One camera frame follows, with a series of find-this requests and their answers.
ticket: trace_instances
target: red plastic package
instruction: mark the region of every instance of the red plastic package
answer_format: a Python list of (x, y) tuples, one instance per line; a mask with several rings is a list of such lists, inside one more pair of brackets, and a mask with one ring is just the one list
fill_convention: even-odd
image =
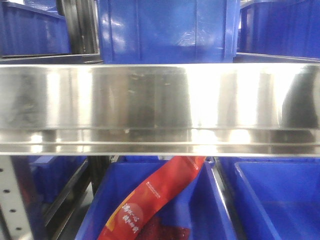
[[(204, 156), (175, 156), (165, 163), (122, 201), (103, 227), (98, 240), (136, 239), (149, 220), (196, 178), (205, 159)], [(145, 239), (151, 239), (152, 234), (163, 236), (157, 232), (164, 231), (163, 227), (153, 221), (157, 220), (152, 219), (151, 222), (155, 233), (145, 233), (148, 235)], [(168, 235), (177, 234), (174, 227), (168, 226), (165, 231)], [(185, 234), (182, 232), (181, 235), (186, 235), (188, 230), (182, 231)]]

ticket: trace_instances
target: blue plastic bin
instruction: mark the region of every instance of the blue plastic bin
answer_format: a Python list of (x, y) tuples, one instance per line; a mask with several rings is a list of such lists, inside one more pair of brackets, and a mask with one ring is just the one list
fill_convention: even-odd
[(320, 164), (237, 162), (235, 205), (249, 240), (318, 240)]
[(65, 17), (8, 1), (0, 1), (0, 5), (0, 46), (4, 56), (71, 52)]
[(232, 62), (239, 0), (97, 0), (106, 64)]
[(53, 203), (86, 156), (29, 156), (35, 187), (44, 203)]
[(313, 157), (219, 157), (223, 173), (229, 183), (231, 191), (236, 188), (237, 162), (286, 162), (286, 163), (315, 163), (320, 162), (319, 158)]
[[(97, 239), (117, 206), (164, 163), (113, 163), (75, 239)], [(189, 240), (237, 239), (208, 162), (204, 164), (199, 176), (157, 215), (162, 218), (164, 225), (190, 228)]]
[(320, 58), (320, 0), (254, 0), (240, 12), (239, 52)]

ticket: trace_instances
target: red snack bag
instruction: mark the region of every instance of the red snack bag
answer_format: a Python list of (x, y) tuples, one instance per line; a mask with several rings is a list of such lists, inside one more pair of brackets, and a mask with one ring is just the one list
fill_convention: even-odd
[(135, 240), (188, 240), (189, 235), (189, 228), (162, 225), (160, 217), (153, 216)]
[(98, 240), (136, 239), (146, 223), (196, 178), (205, 159), (204, 156), (175, 156), (165, 163), (122, 201)]

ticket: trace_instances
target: shelving rack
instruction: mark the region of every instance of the shelving rack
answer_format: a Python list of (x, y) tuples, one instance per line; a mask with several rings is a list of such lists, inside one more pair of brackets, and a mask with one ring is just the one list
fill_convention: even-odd
[[(72, 1), (64, 2), (67, 13)], [(107, 156), (320, 155), (317, 59), (239, 53), (236, 64), (88, 65), (101, 62), (94, 52), (0, 59), (0, 239), (57, 239), (90, 180), (97, 189)], [(94, 157), (43, 218), (23, 155)], [(73, 190), (71, 211), (48, 228)]]

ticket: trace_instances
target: stainless steel shelf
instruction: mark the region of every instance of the stainless steel shelf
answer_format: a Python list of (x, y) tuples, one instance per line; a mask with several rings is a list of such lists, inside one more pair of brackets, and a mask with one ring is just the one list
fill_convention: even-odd
[(320, 154), (320, 64), (1, 65), (2, 155)]

